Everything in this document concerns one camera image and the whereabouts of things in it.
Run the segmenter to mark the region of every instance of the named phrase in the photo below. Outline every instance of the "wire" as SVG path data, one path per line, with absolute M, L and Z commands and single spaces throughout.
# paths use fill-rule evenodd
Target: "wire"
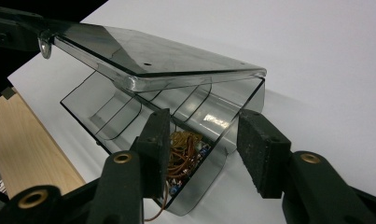
M 168 166 L 168 178 L 182 178 L 189 175 L 197 164 L 199 153 L 195 146 L 202 136 L 192 132 L 174 132 L 171 134 L 171 153 Z
M 144 219 L 145 222 L 149 222 L 149 221 L 155 220 L 161 214 L 161 212 L 164 211 L 165 205 L 167 204 L 167 198 L 168 198 L 168 190 L 169 190 L 169 188 L 170 188 L 170 184 L 168 183 L 168 181 L 165 181 L 165 197 L 164 197 L 163 203 L 161 205 L 161 209 L 160 209 L 160 211 L 154 217 L 148 218 L 148 219 Z

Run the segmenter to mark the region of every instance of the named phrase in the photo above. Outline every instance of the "electronic components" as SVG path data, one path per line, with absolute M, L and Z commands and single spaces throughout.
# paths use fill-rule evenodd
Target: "electronic components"
M 174 196 L 194 173 L 200 161 L 210 152 L 202 136 L 193 132 L 174 132 L 170 135 L 170 161 L 167 181 L 169 193 Z

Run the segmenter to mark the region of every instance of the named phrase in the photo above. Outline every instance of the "brass insert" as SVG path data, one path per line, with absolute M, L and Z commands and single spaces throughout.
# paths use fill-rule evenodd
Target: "brass insert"
M 125 163 L 125 162 L 130 161 L 131 159 L 132 159 L 132 155 L 122 153 L 122 154 L 120 154 L 120 155 L 117 155 L 117 156 L 114 158 L 114 162 L 115 162 L 115 163 Z
M 25 195 L 19 200 L 19 208 L 27 209 L 35 207 L 44 202 L 49 196 L 49 193 L 45 189 L 37 189 Z
M 300 155 L 301 159 L 304 161 L 307 161 L 309 163 L 317 164 L 321 162 L 318 157 L 314 156 L 313 154 L 310 153 L 304 153 Z

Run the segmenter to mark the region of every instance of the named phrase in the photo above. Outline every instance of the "clear plastic lid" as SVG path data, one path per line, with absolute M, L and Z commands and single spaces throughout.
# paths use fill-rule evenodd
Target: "clear plastic lid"
M 50 21 L 54 45 L 127 91 L 159 91 L 264 77 L 266 70 L 141 32 Z

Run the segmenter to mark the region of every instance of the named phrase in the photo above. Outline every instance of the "wooden board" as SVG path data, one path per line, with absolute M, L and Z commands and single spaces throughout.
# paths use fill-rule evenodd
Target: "wooden board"
M 0 97 L 0 174 L 9 198 L 37 185 L 65 194 L 85 184 L 18 94 Z

